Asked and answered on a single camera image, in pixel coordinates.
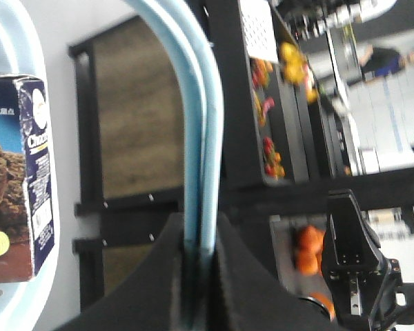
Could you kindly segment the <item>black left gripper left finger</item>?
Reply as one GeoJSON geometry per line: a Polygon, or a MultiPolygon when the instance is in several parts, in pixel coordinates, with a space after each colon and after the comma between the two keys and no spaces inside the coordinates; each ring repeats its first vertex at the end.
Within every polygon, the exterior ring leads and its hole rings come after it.
{"type": "Polygon", "coordinates": [[[184,217],[172,213],[146,258],[108,296],[58,330],[183,330],[184,217]]]}

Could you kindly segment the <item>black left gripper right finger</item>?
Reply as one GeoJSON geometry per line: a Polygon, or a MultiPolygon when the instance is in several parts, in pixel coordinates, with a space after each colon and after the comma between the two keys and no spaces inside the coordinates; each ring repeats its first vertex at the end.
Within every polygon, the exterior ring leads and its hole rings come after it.
{"type": "Polygon", "coordinates": [[[267,222],[218,215],[210,293],[211,330],[340,330],[281,285],[267,222]]]}

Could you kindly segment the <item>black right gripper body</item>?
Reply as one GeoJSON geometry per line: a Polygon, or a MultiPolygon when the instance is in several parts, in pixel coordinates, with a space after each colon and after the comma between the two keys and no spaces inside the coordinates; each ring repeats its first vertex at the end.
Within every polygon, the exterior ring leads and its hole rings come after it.
{"type": "Polygon", "coordinates": [[[400,286],[396,260],[380,251],[351,190],[327,197],[322,274],[339,324],[393,324],[400,286]]]}

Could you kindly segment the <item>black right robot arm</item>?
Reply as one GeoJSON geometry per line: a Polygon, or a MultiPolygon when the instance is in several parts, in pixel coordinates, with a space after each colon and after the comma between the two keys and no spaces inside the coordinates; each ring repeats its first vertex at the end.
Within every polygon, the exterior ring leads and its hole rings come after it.
{"type": "Polygon", "coordinates": [[[225,214],[217,218],[216,263],[224,304],[217,330],[391,330],[414,324],[414,283],[404,283],[397,260],[380,251],[350,190],[332,191],[322,274],[335,317],[321,301],[299,298],[252,255],[225,214]]]}

